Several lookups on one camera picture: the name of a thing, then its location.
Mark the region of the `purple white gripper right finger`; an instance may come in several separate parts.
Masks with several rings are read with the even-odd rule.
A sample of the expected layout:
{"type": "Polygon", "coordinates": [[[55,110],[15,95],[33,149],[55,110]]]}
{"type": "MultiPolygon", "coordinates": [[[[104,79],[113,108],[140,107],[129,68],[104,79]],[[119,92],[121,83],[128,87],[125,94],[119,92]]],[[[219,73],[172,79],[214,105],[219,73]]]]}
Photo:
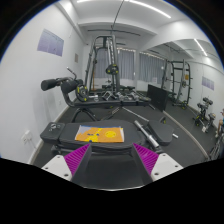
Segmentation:
{"type": "Polygon", "coordinates": [[[157,154],[136,143],[132,145],[132,156],[144,183],[152,183],[182,169],[167,153],[157,154]]]}

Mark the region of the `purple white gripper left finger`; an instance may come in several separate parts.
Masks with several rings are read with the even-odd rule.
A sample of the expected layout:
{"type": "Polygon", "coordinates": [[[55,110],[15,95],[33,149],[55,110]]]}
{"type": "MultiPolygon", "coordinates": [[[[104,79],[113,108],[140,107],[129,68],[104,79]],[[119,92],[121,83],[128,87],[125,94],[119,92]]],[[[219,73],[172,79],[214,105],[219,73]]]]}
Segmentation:
{"type": "Polygon", "coordinates": [[[73,183],[81,183],[91,154],[92,147],[86,144],[66,156],[54,156],[42,169],[73,183]]]}

